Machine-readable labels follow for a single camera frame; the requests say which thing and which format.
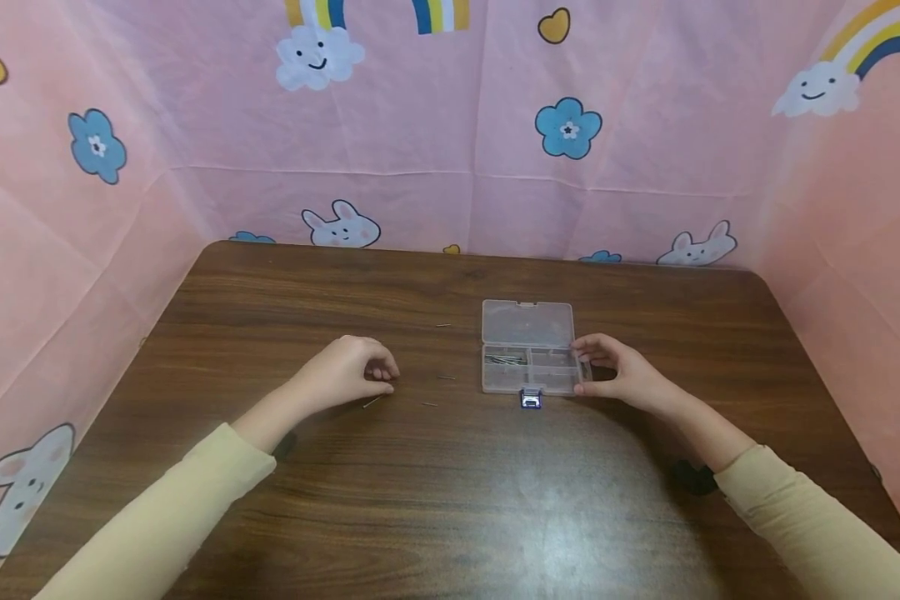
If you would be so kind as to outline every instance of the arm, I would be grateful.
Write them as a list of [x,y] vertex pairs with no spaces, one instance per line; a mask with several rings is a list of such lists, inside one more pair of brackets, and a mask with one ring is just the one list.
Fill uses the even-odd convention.
[[716,473],[734,511],[771,543],[813,598],[900,598],[898,552],[770,448],[624,343],[594,334],[574,348],[581,360],[617,370],[615,379],[577,385],[576,393],[619,398],[676,429]]
[[[332,342],[233,426],[221,425],[128,504],[65,564],[36,600],[158,600],[230,504],[275,468],[273,452],[301,419],[392,393],[399,374],[380,342]],[[367,375],[373,380],[364,378]]]

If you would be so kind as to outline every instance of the clear plastic box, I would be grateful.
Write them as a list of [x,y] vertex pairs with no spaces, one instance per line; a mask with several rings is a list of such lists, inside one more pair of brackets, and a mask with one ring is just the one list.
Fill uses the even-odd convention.
[[572,396],[573,387],[592,378],[578,361],[573,306],[557,302],[486,299],[482,322],[482,384],[487,393],[519,393],[539,388],[547,396]]

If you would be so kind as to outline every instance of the pink backdrop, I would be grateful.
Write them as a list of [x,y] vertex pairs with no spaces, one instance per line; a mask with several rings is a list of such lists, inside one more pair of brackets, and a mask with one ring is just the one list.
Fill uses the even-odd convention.
[[215,239],[690,253],[767,279],[900,510],[900,54],[793,96],[900,0],[334,4],[0,2],[0,458],[83,435]]

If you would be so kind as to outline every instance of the wood grain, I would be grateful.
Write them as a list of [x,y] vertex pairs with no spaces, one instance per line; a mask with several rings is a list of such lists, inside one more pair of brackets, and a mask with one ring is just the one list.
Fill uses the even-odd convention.
[[168,598],[798,596],[719,493],[673,485],[683,457],[648,417],[481,393],[484,298],[571,303],[577,333],[642,350],[900,550],[898,514],[752,273],[217,242],[2,568],[0,600],[30,598],[199,438],[344,333],[393,350],[397,392],[301,425]]

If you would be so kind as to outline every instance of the beige sleeve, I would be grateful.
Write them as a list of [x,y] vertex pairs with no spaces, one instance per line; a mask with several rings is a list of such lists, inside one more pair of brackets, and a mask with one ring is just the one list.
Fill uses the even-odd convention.
[[163,598],[230,503],[275,466],[273,456],[221,425],[118,512],[35,598]]
[[900,598],[898,552],[770,448],[748,449],[714,477],[811,598]]

